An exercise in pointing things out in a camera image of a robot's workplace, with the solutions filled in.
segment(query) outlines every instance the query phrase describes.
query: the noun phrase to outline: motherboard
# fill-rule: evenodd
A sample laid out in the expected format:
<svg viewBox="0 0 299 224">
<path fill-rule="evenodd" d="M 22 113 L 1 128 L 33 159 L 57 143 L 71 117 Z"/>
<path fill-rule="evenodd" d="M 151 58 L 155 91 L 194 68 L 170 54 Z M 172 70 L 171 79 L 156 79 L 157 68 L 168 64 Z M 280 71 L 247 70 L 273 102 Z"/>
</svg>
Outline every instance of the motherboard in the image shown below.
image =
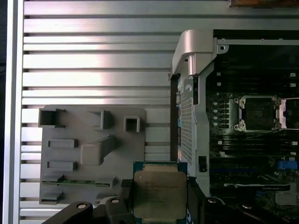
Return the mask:
<svg viewBox="0 0 299 224">
<path fill-rule="evenodd" d="M 244 50 L 254 51 L 250 46 Z M 230 51 L 215 59 L 206 78 L 210 196 L 232 207 L 256 203 L 287 221 L 299 220 L 296 62 L 283 58 L 281 49 L 259 50 L 256 58 L 238 58 L 233 48 Z M 271 57 L 276 63 L 264 60 Z M 189 82 L 193 96 L 188 97 Z M 181 77 L 177 95 L 178 157 L 192 172 L 198 77 Z"/>
</svg>

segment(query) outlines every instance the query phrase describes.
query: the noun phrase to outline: screw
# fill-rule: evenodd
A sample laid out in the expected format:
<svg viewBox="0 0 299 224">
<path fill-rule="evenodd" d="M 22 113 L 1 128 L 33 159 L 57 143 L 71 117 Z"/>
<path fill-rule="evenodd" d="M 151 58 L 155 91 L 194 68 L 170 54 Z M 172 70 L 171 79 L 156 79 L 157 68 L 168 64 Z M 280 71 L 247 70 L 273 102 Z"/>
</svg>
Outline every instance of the screw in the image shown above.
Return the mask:
<svg viewBox="0 0 299 224">
<path fill-rule="evenodd" d="M 214 203 L 217 203 L 217 200 L 214 199 L 214 198 L 209 198 L 209 199 L 208 199 L 208 202 L 214 204 Z"/>
<path fill-rule="evenodd" d="M 244 204 L 242 205 L 243 208 L 245 209 L 252 209 L 252 206 L 248 205 L 248 204 Z"/>
<path fill-rule="evenodd" d="M 83 208 L 86 208 L 86 204 L 79 204 L 77 206 L 78 209 L 83 209 Z"/>
</svg>

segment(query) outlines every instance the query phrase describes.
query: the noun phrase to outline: cpu socket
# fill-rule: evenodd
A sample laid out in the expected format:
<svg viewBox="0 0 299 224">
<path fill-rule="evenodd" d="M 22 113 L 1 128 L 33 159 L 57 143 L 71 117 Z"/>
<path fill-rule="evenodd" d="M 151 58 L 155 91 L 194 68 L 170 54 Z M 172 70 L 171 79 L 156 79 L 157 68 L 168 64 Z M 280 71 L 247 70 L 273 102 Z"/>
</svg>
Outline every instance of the cpu socket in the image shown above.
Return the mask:
<svg viewBox="0 0 299 224">
<path fill-rule="evenodd" d="M 235 98 L 239 105 L 239 123 L 234 129 L 240 132 L 256 133 L 279 130 L 277 118 L 279 102 L 274 96 L 242 96 Z"/>
</svg>

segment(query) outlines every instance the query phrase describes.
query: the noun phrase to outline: gray plastic clip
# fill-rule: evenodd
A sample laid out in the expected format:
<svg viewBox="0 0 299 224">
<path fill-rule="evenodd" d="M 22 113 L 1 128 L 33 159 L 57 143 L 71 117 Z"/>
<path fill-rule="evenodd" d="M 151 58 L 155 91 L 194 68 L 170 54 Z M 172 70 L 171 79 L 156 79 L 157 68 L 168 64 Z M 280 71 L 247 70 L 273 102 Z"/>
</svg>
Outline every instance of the gray plastic clip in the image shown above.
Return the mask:
<svg viewBox="0 0 299 224">
<path fill-rule="evenodd" d="M 47 128 L 65 127 L 65 125 L 59 124 L 58 118 L 60 112 L 66 110 L 55 109 L 54 111 L 47 111 L 44 109 L 39 110 L 38 126 Z"/>
<path fill-rule="evenodd" d="M 104 162 L 105 156 L 115 148 L 115 137 L 109 136 L 98 142 L 81 146 L 81 164 L 99 166 Z"/>
<path fill-rule="evenodd" d="M 123 131 L 125 132 L 140 132 L 140 117 L 125 116 L 123 121 Z"/>
</svg>

